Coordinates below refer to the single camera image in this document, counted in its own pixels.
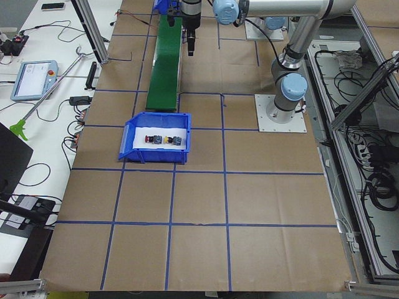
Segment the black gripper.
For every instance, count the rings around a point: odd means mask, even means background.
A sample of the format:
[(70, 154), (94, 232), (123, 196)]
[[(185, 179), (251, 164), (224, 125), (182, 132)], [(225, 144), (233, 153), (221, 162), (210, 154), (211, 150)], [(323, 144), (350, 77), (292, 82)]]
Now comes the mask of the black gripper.
[(201, 22), (201, 0), (181, 1), (182, 24), (187, 31), (188, 56), (192, 57), (195, 51), (195, 30)]

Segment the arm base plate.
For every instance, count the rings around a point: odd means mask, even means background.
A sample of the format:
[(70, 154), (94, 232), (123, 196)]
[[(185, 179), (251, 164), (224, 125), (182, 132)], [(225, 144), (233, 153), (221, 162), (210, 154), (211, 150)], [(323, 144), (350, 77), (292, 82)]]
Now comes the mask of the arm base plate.
[(272, 41), (284, 40), (283, 28), (286, 26), (287, 17), (249, 17), (250, 22), (246, 21), (247, 40), (266, 40), (267, 37)]
[(275, 106), (275, 95), (255, 94), (258, 128), (261, 133), (307, 133), (304, 115), (296, 113), (299, 103), (291, 112)]

